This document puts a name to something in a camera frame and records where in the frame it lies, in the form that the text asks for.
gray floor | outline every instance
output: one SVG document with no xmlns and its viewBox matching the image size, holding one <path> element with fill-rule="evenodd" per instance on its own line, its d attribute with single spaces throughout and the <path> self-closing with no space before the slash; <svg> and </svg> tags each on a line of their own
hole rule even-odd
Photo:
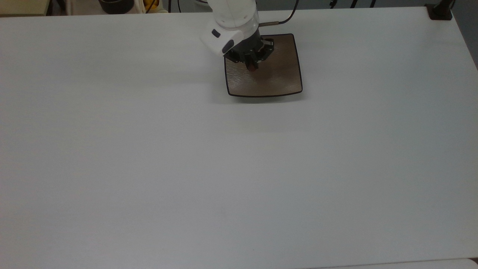
<svg viewBox="0 0 478 269">
<path fill-rule="evenodd" d="M 298 9 L 327 9 L 329 0 L 300 0 Z M 371 0 L 358 0 L 356 8 L 368 8 Z M 412 7 L 427 3 L 438 3 L 439 0 L 377 0 L 375 7 Z M 352 0 L 338 0 L 335 8 L 349 8 Z M 291 10 L 294 0 L 257 0 L 259 10 Z M 180 0 L 182 12 L 199 11 L 191 0 Z M 177 2 L 173 0 L 172 12 L 178 12 Z M 471 56 L 478 67 L 478 0 L 456 0 L 453 14 L 461 33 L 468 45 Z"/>
</svg>

black cable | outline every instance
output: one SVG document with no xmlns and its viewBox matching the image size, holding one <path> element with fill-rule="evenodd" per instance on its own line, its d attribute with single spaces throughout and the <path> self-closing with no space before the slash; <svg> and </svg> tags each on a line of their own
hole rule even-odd
<svg viewBox="0 0 478 269">
<path fill-rule="evenodd" d="M 151 9 L 152 5 L 154 4 L 155 0 L 152 0 L 150 7 L 148 7 L 148 10 L 146 11 L 145 14 L 148 14 L 149 10 Z"/>
<path fill-rule="evenodd" d="M 299 0 L 295 0 L 295 6 L 294 6 L 294 9 L 292 10 L 291 15 L 289 15 L 289 18 L 285 19 L 284 21 L 279 22 L 279 24 L 284 24 L 284 23 L 290 21 L 290 19 L 292 18 L 292 16 L 294 16 L 295 10 L 297 9 L 297 6 L 298 6 L 298 5 L 299 5 Z"/>
<path fill-rule="evenodd" d="M 330 1 L 330 3 L 329 3 L 330 9 L 334 8 L 335 5 L 337 5 L 337 0 Z"/>
</svg>

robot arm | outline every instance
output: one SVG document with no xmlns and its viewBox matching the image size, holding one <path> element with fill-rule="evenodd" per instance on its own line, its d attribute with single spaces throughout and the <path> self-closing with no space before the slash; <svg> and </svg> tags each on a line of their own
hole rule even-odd
<svg viewBox="0 0 478 269">
<path fill-rule="evenodd" d="M 272 39 L 259 33 L 255 0 L 209 0 L 213 19 L 207 24 L 201 41 L 215 54 L 233 62 L 245 63 L 248 70 L 259 68 L 274 50 Z"/>
</svg>

black object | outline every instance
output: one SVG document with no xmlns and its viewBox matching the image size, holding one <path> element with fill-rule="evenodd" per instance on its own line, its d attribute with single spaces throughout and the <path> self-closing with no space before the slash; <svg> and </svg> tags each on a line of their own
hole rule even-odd
<svg viewBox="0 0 478 269">
<path fill-rule="evenodd" d="M 52 13 L 53 13 L 53 3 L 52 3 L 52 0 L 50 0 L 50 2 L 48 3 L 48 8 L 46 10 L 46 15 L 51 16 Z"/>
<path fill-rule="evenodd" d="M 60 6 L 60 9 L 61 9 L 62 11 L 65 11 L 65 10 L 66 10 L 65 0 L 56 0 L 56 2 L 58 3 L 58 5 Z"/>
<path fill-rule="evenodd" d="M 441 0 L 437 5 L 426 4 L 428 16 L 434 21 L 450 21 L 453 18 L 450 10 L 450 4 L 453 0 Z"/>
<path fill-rule="evenodd" d="M 227 52 L 224 54 L 224 58 L 235 63 L 242 62 L 246 64 L 247 69 L 252 72 L 259 68 L 258 62 L 267 59 L 274 51 L 274 40 L 270 38 L 263 39 L 259 33 L 259 29 L 257 29 L 251 37 L 242 40 L 234 47 L 232 46 L 234 46 L 233 41 L 231 44 L 227 43 L 226 46 L 224 46 L 222 52 Z"/>
<path fill-rule="evenodd" d="M 211 33 L 213 34 L 213 36 L 215 36 L 217 38 L 219 38 L 221 36 L 221 34 L 218 31 L 216 31 L 216 29 L 212 29 Z"/>
<path fill-rule="evenodd" d="M 337 0 L 330 1 L 330 3 L 329 3 L 330 9 L 334 8 L 335 5 L 337 5 Z"/>
<path fill-rule="evenodd" d="M 108 14 L 125 14 L 134 6 L 134 0 L 98 0 Z"/>
</svg>

yellow object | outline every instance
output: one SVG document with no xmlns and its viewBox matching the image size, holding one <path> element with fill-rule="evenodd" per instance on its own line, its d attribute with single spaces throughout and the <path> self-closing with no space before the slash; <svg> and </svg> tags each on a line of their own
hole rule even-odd
<svg viewBox="0 0 478 269">
<path fill-rule="evenodd" d="M 149 6 L 151 6 L 152 0 L 143 0 L 143 3 L 144 3 L 144 7 L 146 8 L 146 10 L 148 10 Z M 157 8 L 158 6 L 159 6 L 159 0 L 155 0 L 151 9 L 153 10 L 153 9 Z"/>
</svg>

